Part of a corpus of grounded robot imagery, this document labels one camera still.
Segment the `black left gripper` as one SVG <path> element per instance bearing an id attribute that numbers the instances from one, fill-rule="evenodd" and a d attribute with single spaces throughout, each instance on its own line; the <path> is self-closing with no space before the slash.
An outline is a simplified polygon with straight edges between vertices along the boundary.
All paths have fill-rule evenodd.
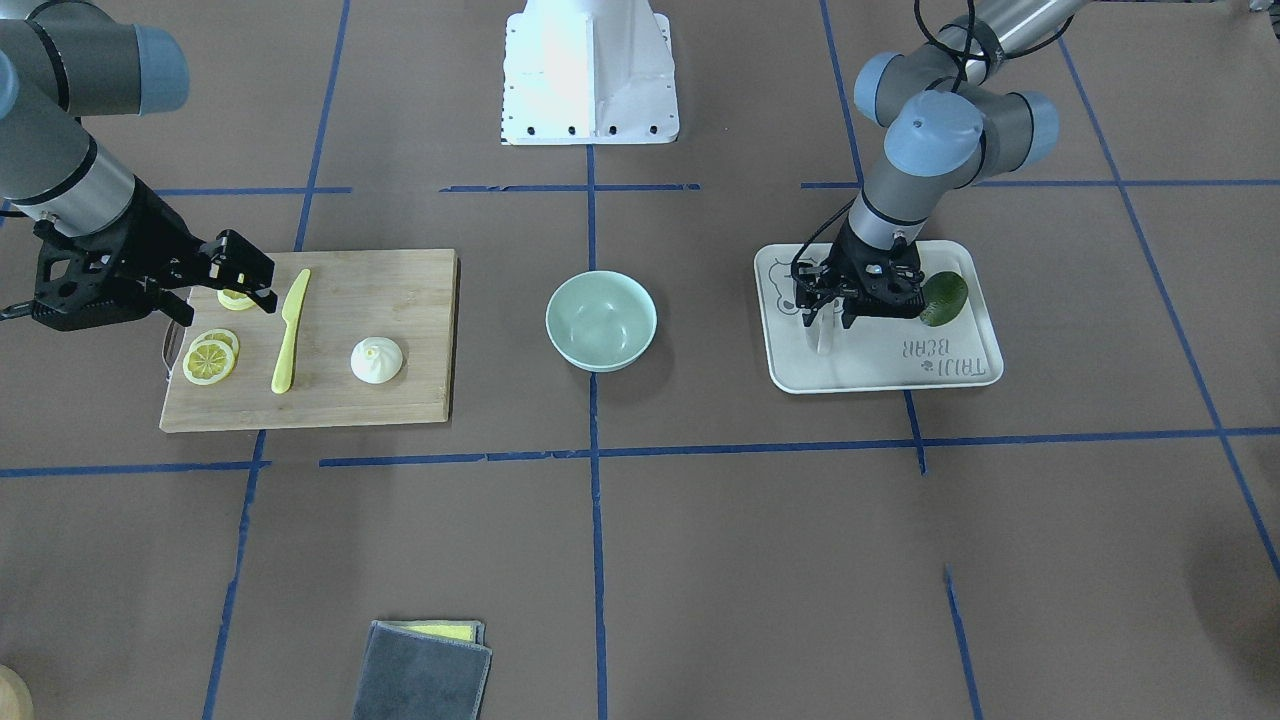
<path id="1" fill-rule="evenodd" d="M 791 261 L 795 304 L 803 325 L 812 328 L 820 309 L 840 304 L 840 323 L 851 328 L 859 316 L 915 319 L 924 309 L 925 273 L 914 243 L 893 240 L 888 250 L 876 249 L 841 224 L 822 263 L 803 260 L 806 241 Z"/>

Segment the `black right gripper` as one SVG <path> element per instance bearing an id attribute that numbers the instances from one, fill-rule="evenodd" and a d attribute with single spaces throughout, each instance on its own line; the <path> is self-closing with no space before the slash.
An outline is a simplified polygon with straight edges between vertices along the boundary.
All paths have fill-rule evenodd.
<path id="1" fill-rule="evenodd" d="M 81 237 L 52 219 L 35 223 L 42 242 L 29 314 L 68 332 L 133 322 L 161 311 L 178 322 L 195 313 L 174 292 L 202 284 L 230 311 L 276 311 L 270 290 L 275 263 L 237 231 L 214 241 L 193 236 L 186 222 L 138 181 L 120 217 Z"/>

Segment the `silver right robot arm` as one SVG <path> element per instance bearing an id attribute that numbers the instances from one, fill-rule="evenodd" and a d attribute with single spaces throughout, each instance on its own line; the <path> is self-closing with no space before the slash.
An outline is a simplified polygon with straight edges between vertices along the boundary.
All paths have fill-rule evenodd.
<path id="1" fill-rule="evenodd" d="M 5 1 L 1 191 L 41 242 L 33 295 L 4 309 L 69 332 L 163 313 L 191 325 L 178 290 L 246 295 L 276 310 L 275 264 L 242 234 L 212 241 L 84 127 L 86 117 L 180 109 L 189 65 L 165 29 L 113 19 L 91 1 Z"/>

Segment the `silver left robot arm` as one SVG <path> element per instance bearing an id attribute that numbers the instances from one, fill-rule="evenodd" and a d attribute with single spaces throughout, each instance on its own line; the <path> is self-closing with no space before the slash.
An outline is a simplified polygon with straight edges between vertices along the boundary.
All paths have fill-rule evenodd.
<path id="1" fill-rule="evenodd" d="M 914 53 L 882 53 L 859 72 L 858 110 L 884 128 L 883 155 L 819 263 L 790 264 L 804 325 L 832 307 L 842 328 L 858 318 L 950 323 L 966 302 L 956 272 L 927 275 L 916 238 L 951 190 L 1029 167 L 1059 141 L 1060 117 L 1042 94 L 992 94 L 1001 67 L 1053 44 L 1079 1 L 969 1 L 965 14 L 925 32 Z"/>

